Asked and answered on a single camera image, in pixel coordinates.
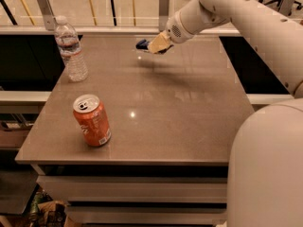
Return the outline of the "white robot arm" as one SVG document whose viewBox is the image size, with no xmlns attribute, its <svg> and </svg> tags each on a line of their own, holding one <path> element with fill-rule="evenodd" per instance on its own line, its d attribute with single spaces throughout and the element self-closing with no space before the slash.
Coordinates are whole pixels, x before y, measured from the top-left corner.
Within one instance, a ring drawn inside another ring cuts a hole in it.
<svg viewBox="0 0 303 227">
<path fill-rule="evenodd" d="M 231 23 L 292 95 L 249 116 L 235 136 L 227 227 L 303 227 L 303 27 L 256 0 L 192 0 L 150 44 L 152 53 Z"/>
</svg>

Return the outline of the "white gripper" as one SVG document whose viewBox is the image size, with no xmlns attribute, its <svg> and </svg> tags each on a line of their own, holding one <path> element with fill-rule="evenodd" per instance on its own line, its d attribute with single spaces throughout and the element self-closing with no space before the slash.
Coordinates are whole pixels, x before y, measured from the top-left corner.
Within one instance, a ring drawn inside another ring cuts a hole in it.
<svg viewBox="0 0 303 227">
<path fill-rule="evenodd" d="M 172 47 L 171 41 L 181 44 L 191 39 L 194 36 L 191 22 L 192 20 L 183 10 L 178 10 L 168 19 L 166 31 L 160 32 L 149 42 L 148 50 L 152 54 L 163 54 Z"/>
</svg>

